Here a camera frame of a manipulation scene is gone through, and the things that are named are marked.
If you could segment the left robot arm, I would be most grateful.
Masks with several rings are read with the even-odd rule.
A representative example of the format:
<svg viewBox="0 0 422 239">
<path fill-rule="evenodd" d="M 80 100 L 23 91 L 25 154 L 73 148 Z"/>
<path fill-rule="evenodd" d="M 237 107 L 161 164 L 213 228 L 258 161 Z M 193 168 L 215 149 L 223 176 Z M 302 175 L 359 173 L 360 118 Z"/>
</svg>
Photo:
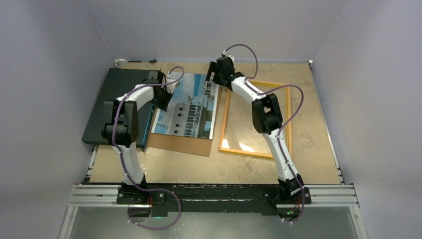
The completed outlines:
<svg viewBox="0 0 422 239">
<path fill-rule="evenodd" d="M 175 88 L 182 79 L 182 76 L 173 79 L 171 74 L 169 72 L 161 79 L 148 79 L 123 96 L 104 102 L 104 125 L 101 134 L 120 159 L 123 180 L 119 193 L 137 204 L 144 203 L 152 192 L 147 188 L 145 174 L 140 168 L 136 153 L 136 141 L 139 136 L 138 110 L 146 103 L 166 110 Z"/>
</svg>

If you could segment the building and sky photo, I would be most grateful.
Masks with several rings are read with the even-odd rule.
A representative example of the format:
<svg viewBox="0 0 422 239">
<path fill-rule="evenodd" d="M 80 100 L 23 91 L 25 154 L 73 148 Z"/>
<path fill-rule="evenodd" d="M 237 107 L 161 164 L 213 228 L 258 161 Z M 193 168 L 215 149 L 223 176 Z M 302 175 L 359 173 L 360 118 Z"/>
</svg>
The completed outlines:
<svg viewBox="0 0 422 239">
<path fill-rule="evenodd" d="M 206 74 L 185 73 L 168 104 L 158 109 L 151 132 L 212 139 L 219 86 Z"/>
</svg>

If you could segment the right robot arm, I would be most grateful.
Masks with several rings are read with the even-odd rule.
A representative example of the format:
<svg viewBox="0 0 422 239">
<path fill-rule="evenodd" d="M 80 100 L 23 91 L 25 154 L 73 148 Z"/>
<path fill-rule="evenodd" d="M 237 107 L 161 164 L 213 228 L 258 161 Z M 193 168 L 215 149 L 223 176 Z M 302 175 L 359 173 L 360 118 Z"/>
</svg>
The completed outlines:
<svg viewBox="0 0 422 239">
<path fill-rule="evenodd" d="M 300 192 L 304 201 L 304 183 L 283 138 L 284 127 L 294 116 L 283 123 L 278 98 L 272 93 L 274 90 L 263 92 L 250 84 L 242 73 L 235 71 L 234 63 L 228 56 L 210 62 L 206 80 L 212 80 L 213 83 L 237 93 L 250 103 L 253 126 L 266 140 L 276 164 L 280 198 L 290 203 Z"/>
</svg>

